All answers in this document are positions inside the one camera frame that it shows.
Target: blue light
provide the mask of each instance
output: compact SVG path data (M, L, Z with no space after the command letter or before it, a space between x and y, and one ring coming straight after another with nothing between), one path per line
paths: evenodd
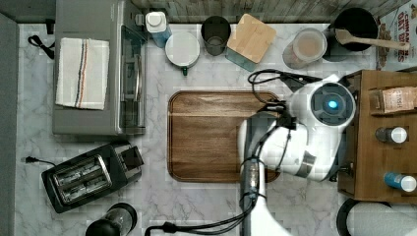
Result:
M337 102L335 102L333 100L328 102L328 107L330 107L331 109L335 109L335 108L337 108L337 106L338 106Z

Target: grey wall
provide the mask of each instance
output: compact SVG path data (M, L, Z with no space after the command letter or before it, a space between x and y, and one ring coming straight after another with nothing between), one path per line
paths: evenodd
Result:
M0 235L13 235L19 28L0 14Z
M55 0L0 0L0 13L17 23L55 19Z

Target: black toaster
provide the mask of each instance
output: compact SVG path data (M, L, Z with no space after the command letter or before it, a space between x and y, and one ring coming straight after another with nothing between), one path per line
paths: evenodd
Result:
M143 164L138 148L122 141L76 156L41 176L55 211L62 213L138 180Z

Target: cabinet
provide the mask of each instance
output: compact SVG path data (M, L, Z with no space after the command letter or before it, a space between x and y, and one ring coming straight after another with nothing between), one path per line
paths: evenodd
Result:
M376 88L417 87L417 74L360 71L345 77L356 101L356 114L346 128L347 151L338 173L338 192L358 201L417 204L417 191L405 193L384 183L388 171L417 177L417 113L389 116L370 114L369 92ZM401 145L381 143L379 127L401 126L407 141Z

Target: black mug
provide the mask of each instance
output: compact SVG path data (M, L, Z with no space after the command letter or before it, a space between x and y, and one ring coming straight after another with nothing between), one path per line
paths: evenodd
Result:
M220 55L224 51L230 34L230 24L222 17L209 17L203 22L202 38L207 52L213 56Z

